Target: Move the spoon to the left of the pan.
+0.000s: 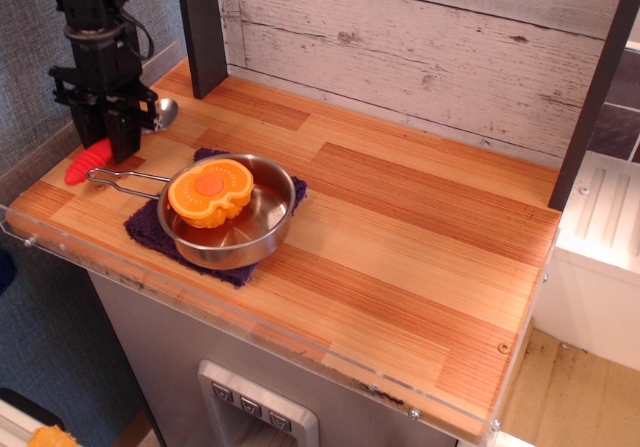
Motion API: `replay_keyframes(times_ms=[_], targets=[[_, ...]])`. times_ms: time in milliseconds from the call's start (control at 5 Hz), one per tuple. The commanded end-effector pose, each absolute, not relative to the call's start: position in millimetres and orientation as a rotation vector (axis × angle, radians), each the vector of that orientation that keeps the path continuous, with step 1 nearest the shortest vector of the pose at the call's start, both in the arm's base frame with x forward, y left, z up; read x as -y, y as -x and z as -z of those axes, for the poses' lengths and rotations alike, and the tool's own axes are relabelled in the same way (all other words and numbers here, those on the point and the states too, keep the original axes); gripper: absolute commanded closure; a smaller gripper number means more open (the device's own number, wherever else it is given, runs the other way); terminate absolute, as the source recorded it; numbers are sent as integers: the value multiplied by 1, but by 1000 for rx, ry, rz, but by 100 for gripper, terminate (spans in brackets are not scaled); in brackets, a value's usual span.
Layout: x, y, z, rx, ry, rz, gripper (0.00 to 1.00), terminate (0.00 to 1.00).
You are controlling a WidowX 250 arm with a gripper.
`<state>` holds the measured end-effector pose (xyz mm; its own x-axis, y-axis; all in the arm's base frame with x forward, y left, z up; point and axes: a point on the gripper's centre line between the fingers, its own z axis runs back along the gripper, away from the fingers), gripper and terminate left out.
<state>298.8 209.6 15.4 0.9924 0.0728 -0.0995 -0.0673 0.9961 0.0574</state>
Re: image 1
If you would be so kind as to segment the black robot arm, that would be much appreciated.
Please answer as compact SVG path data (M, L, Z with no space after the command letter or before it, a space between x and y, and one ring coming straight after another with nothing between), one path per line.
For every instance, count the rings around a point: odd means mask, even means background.
M55 101L70 108L83 146L106 139L118 163L140 149L144 129L163 126L158 95L141 82L154 43L141 52L144 27L124 10L127 1L56 0L74 65L49 70Z

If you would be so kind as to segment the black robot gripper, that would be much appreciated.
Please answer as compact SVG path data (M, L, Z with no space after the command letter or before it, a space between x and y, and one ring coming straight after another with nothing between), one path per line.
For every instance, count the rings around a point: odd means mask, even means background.
M140 149L140 127L152 127L158 116L158 96L141 82L143 55L137 29L66 27L64 34L71 42L75 65L49 69L54 99L70 108L85 148L108 136L114 161L122 163Z

